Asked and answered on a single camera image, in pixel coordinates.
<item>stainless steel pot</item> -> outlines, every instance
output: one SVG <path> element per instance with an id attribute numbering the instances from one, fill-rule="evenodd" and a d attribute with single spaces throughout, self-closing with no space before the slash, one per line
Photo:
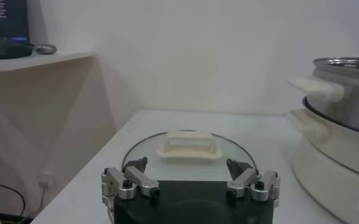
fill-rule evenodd
<path id="1" fill-rule="evenodd" d="M 319 58 L 307 78 L 289 83 L 307 94 L 304 105 L 330 121 L 359 131 L 359 58 Z"/>

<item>wall outlet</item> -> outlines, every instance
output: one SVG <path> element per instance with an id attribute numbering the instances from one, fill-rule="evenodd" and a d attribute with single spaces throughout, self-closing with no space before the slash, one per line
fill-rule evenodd
<path id="1" fill-rule="evenodd" d="M 53 173 L 48 171 L 42 171 L 38 175 L 38 185 L 40 185 L 41 187 L 50 189 L 55 187 L 55 184 L 56 184 L 56 179 Z"/>

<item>white shelf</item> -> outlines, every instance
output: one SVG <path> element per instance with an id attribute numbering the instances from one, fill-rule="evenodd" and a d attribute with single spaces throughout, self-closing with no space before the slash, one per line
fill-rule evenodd
<path id="1" fill-rule="evenodd" d="M 75 60 L 78 58 L 90 57 L 92 51 L 84 52 L 56 52 L 53 55 L 37 55 L 33 53 L 30 57 L 0 60 L 0 72 L 13 71 L 22 68 L 29 68 L 40 65 L 48 65 L 61 61 Z"/>

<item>power cord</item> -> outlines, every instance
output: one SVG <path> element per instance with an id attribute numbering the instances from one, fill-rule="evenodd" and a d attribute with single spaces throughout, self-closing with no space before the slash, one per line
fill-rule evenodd
<path id="1" fill-rule="evenodd" d="M 22 219 L 23 212 L 25 211 L 25 208 L 26 208 L 26 201 L 25 201 L 25 198 L 23 197 L 23 195 L 19 191 L 17 191 L 16 189 L 14 189 L 14 188 L 7 187 L 7 186 L 2 185 L 2 184 L 0 184 L 0 187 L 6 188 L 6 189 L 11 190 L 11 191 L 14 191 L 16 194 L 18 194 L 20 196 L 20 198 L 22 200 L 22 204 L 23 204 L 22 211 L 21 211 L 21 214 L 20 214 L 20 219 Z"/>
<path id="2" fill-rule="evenodd" d="M 16 224 L 23 224 L 30 216 L 36 215 L 38 212 L 41 211 L 41 209 L 43 209 L 43 205 L 44 205 L 44 196 L 45 196 L 45 192 L 48 188 L 48 184 L 47 183 L 43 183 L 43 182 L 39 182 L 38 185 L 43 189 L 43 192 L 41 194 L 41 199 L 40 199 L 40 205 L 39 207 L 31 212 L 29 215 L 25 216 L 24 219 L 22 219 L 21 221 L 17 222 Z"/>

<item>white table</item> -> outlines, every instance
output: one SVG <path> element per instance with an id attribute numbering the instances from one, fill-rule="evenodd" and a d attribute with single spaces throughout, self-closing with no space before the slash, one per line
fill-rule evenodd
<path id="1" fill-rule="evenodd" d="M 300 135 L 284 117 L 140 111 L 38 215 L 33 224 L 110 224 L 101 200 L 101 172 L 104 168 L 119 168 L 128 149 L 143 138 L 163 131 L 188 129 L 230 138 L 252 154 L 260 172 L 267 169 L 278 171 L 282 186 L 274 224 L 340 223 L 299 186 L 290 165 Z"/>

